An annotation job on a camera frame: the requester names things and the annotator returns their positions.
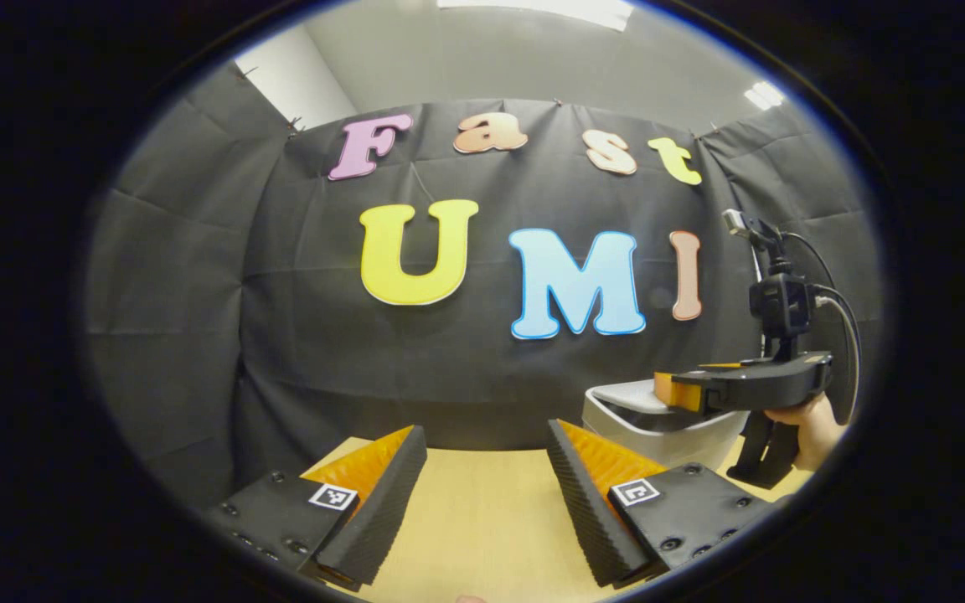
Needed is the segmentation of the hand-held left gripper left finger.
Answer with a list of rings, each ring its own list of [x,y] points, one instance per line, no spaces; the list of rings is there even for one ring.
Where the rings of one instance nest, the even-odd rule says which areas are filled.
[[[425,463],[424,428],[406,426],[303,474],[268,471],[203,518],[291,574],[359,591],[390,554]]]

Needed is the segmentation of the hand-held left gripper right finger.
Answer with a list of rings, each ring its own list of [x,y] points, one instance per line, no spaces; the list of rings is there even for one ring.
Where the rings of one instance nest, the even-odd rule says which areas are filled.
[[[623,588],[681,568],[775,508],[702,463],[667,468],[559,419],[548,431],[547,455],[598,586]]]

